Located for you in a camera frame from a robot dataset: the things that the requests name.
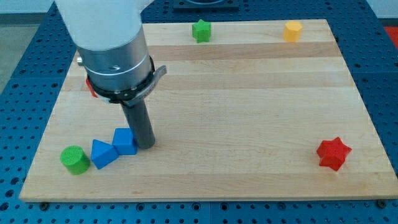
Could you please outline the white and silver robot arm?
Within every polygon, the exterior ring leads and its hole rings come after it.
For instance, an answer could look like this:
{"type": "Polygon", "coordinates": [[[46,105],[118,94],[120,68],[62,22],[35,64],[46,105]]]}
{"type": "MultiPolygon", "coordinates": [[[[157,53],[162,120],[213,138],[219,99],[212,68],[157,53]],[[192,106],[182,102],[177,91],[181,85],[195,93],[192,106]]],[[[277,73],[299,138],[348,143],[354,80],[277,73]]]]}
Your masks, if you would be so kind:
{"type": "Polygon", "coordinates": [[[154,67],[141,21],[153,0],[56,0],[93,91],[131,107],[166,74],[154,67]]]}

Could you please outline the red block behind arm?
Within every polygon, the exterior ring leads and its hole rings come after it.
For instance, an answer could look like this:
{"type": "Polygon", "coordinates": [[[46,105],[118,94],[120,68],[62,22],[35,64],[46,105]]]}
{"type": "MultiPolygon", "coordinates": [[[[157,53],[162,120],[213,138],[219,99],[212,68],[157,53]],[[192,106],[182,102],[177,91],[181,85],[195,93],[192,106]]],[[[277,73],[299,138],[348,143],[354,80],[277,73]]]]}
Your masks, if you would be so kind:
{"type": "Polygon", "coordinates": [[[97,98],[98,95],[96,94],[96,92],[94,91],[93,87],[91,86],[91,83],[90,83],[89,78],[86,78],[86,79],[85,79],[85,83],[86,83],[86,85],[87,85],[87,87],[88,87],[88,89],[89,89],[89,91],[90,91],[92,97],[97,98]]]}

